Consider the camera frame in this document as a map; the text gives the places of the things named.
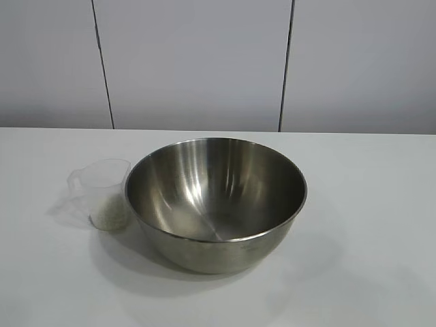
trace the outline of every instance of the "table surface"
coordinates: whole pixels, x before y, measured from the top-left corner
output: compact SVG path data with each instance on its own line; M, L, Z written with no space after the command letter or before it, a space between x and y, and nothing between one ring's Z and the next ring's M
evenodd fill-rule
M68 200L76 168L207 136L306 176L305 207L255 268L181 272L136 222L99 232ZM0 129L0 326L433 327L435 169L436 136Z

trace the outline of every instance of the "mixing bowl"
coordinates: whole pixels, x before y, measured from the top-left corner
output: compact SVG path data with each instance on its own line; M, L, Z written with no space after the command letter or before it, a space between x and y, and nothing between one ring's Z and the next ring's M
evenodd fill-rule
M199 273L232 273L283 240L307 186L292 161L266 146L202 138L147 155L125 192L146 236L169 260Z

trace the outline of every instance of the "clear plastic cup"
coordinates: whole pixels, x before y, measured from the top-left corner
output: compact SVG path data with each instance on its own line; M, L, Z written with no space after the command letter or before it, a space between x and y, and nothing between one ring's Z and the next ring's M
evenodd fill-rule
M79 209L99 230L119 230L127 225L124 187L129 171L128 161L105 159L74 170L68 177L70 196L83 197L85 206Z

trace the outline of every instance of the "white wall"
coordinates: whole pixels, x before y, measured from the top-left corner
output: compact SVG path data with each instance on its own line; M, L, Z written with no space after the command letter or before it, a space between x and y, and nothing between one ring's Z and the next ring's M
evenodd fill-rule
M0 127L111 128L90 0L0 3Z
M116 128L277 131L291 0L97 0Z
M283 131L436 133L436 1L294 10Z

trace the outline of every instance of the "bowl rim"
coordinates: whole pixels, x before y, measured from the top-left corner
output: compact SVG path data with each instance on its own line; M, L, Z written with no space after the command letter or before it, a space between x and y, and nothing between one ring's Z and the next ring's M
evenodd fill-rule
M288 161L297 171L297 173L300 175L302 181L303 181L303 186L304 186L304 195L302 198L302 201L300 203L300 206L295 210L295 212L291 215L291 217L287 218L285 221L281 222L279 225L274 226L273 228L270 228L269 230L265 230L263 232L257 233L257 234L253 234L253 235L248 235L248 236L244 236L244 237L240 237L240 238L230 238L227 240L202 240L202 239L198 239L198 238L192 238L192 237L186 237L186 236L181 236L178 234L173 234L171 232L167 232L165 230L162 230L161 228L158 228L156 226L153 226L149 223L147 223L135 210L135 208L132 206L130 200L129 200L129 196L127 194L127 185L129 184L130 178L132 176L132 174L135 171L135 168L137 168L143 161L147 160L149 157L151 157L152 155L154 155L155 153L158 153L164 149L176 146L178 144L183 144L183 143L190 143L190 142L198 142L201 140L234 140L234 141L240 141L240 142L246 142L246 143L250 143L250 144L254 144L256 146L261 146L269 151L275 152L276 154L278 154L279 156L281 156L282 158L284 158L286 161ZM211 137L211 138L192 138L189 140L184 140L184 141L179 141L179 142L175 142L172 144L168 144L165 145L161 148L158 148L156 150L154 150L153 152L149 153L148 155L146 155L145 157L143 157L140 161L138 161L135 166L130 170L129 175L127 176L126 180L125 180L125 187L124 187L124 195L125 195L125 200L126 203L129 207L129 209L134 213L134 215L136 216L136 219L138 219L139 221L141 221L142 223L146 224L148 227L153 228L154 230L157 230L159 232L162 232L164 234L167 234L168 236L171 237L175 237L175 238L179 238L179 239L183 239L183 240L189 240L192 242L198 242L198 243L237 243L237 242L242 242L245 240L253 240L254 238L259 238L262 236L265 236L267 234L270 234L271 232L278 230L279 228L281 228L282 226L288 224L289 222L291 222L292 220L294 220L294 218L297 216L298 213L300 213L301 209L303 208L303 206L305 205L306 199L307 199L307 182L306 182L306 178L303 175L303 173L301 172L300 168L298 168L298 166L288 157L286 157L283 153L280 153L277 150L274 150L272 148L270 148L269 146L265 146L263 144L259 144L253 141L249 141L249 140L242 140L239 138L220 138L220 137Z

